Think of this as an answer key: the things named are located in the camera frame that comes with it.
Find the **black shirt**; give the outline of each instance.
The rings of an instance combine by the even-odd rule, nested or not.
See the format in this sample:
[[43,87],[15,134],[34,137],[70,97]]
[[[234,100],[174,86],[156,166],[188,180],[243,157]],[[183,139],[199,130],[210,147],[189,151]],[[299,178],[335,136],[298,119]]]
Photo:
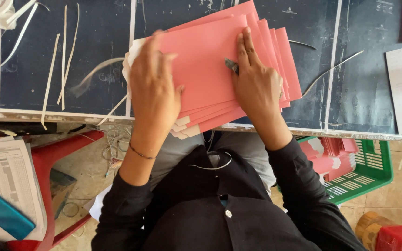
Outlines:
[[[150,191],[119,175],[106,194],[93,251],[365,250],[293,139],[268,151],[285,214],[242,157],[222,149],[213,168],[198,146]],[[227,200],[224,206],[220,200]]]

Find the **bracelet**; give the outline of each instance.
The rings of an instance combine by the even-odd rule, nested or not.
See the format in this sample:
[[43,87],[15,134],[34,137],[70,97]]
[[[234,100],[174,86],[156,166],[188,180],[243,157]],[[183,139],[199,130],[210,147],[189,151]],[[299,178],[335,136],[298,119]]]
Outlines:
[[128,142],[128,146],[131,148],[131,150],[133,150],[133,152],[137,153],[140,157],[144,157],[144,158],[147,158],[147,159],[155,159],[155,158],[158,157],[158,155],[156,155],[156,157],[147,157],[147,156],[145,156],[145,155],[143,155],[143,154],[137,152],[137,151],[131,146],[131,142]]

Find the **teal phone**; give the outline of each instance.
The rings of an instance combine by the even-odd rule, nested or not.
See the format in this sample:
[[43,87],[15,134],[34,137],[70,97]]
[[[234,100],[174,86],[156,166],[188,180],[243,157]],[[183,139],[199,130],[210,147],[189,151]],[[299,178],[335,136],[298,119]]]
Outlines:
[[23,240],[35,228],[29,218],[0,196],[0,227],[17,240]]

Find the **scratched table surface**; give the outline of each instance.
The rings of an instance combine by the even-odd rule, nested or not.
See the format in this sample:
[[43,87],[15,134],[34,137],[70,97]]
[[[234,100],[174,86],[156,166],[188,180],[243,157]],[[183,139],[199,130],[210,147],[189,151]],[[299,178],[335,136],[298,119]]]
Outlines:
[[[28,0],[15,0],[19,9]],[[15,54],[0,69],[0,121],[38,121],[45,98],[55,37],[61,33],[47,102],[46,121],[96,123],[125,96],[121,63],[98,71],[89,89],[75,97],[77,85],[99,63],[123,57],[133,39],[155,30],[177,26],[229,8],[238,0],[43,0]],[[61,91],[64,5],[67,4],[66,61],[77,24],[75,51],[65,87]],[[364,52],[326,73],[302,99],[283,109],[295,134],[361,139],[400,139],[395,123],[385,52],[402,48],[402,0],[254,0],[260,19],[270,28],[286,27],[303,91],[323,72]],[[0,31],[0,60],[12,51],[30,10],[17,20],[14,30]],[[119,106],[107,123],[131,123],[130,100]],[[253,130],[247,117],[219,129]]]

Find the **white button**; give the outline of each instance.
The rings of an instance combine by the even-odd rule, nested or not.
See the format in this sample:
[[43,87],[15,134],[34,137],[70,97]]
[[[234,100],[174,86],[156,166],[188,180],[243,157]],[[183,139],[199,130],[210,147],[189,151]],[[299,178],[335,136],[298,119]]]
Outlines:
[[226,214],[227,217],[232,217],[232,213],[229,210],[226,210],[226,212],[224,212]]

